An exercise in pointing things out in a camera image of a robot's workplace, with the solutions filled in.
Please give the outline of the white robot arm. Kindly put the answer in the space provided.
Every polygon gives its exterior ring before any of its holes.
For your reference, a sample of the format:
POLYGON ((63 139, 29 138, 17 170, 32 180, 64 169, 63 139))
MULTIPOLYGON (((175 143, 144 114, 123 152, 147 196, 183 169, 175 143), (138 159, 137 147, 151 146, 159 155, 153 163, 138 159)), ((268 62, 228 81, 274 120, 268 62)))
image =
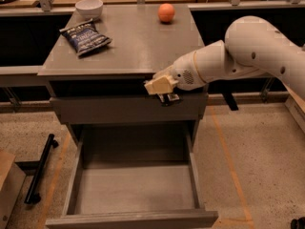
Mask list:
POLYGON ((223 40, 189 52, 145 84, 149 94, 191 91, 216 80, 269 73, 305 98, 305 51, 270 22, 243 16, 229 26, 223 40))

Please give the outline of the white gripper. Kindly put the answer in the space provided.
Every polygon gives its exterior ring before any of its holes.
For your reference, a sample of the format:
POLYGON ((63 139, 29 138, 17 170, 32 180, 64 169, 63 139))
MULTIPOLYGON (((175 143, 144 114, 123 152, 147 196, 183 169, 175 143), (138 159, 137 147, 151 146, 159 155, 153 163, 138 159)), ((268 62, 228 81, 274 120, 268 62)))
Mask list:
POLYGON ((177 60, 171 66, 156 73, 152 80, 144 84, 148 94, 170 94, 174 88, 184 91, 201 88, 207 82, 198 72, 198 63, 196 62, 196 52, 187 53, 177 60))

